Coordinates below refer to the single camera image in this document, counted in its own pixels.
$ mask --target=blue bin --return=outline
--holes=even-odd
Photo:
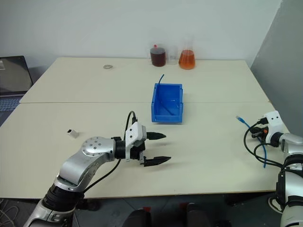
[[[155,84],[151,103],[152,122],[182,122],[182,84]]]

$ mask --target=gray floor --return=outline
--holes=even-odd
[[[267,205],[267,197],[261,196],[234,206],[224,202],[224,195],[181,195],[161,197],[139,197],[100,200],[98,211],[77,210],[74,216],[75,227],[121,227],[128,215],[136,209],[151,208],[151,217],[155,227],[182,227],[182,207],[188,202],[200,204],[215,224],[217,220],[227,219],[233,227],[277,227],[281,215]],[[19,213],[15,219],[17,227],[23,226],[35,205],[22,201],[8,201],[5,209],[17,206]],[[7,214],[12,217],[15,212]]]

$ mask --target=blue cable connector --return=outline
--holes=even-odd
[[[241,118],[241,117],[239,117],[239,116],[236,116],[236,118],[237,118],[240,122],[242,122],[243,124],[245,124],[248,128],[250,128],[250,125],[247,124],[247,123],[244,121],[243,118]],[[265,148],[264,145],[262,145],[262,147],[263,147],[263,150],[264,150],[264,158],[267,159],[266,148]]]

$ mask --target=white table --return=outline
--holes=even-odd
[[[162,74],[162,83],[183,85],[185,103],[268,102],[245,61],[196,61],[193,70],[183,70],[147,59],[58,58],[21,103],[151,102]]]
[[[147,131],[167,135],[147,141],[146,156],[172,159],[152,167],[140,166],[137,160],[122,161],[86,197],[275,189],[278,168],[264,169],[245,150],[242,140],[247,127],[235,119],[239,115],[253,124],[263,113],[274,110],[268,102],[186,103],[180,125],[152,123],[150,103],[48,103],[20,104],[0,127],[0,198],[43,197],[62,163],[85,139],[122,136],[130,110],[136,112]],[[77,139],[66,135],[70,128],[80,132]],[[248,144],[254,147],[257,142],[249,139]],[[268,158],[282,161],[283,155],[268,148]],[[115,164],[104,164],[93,180]]]

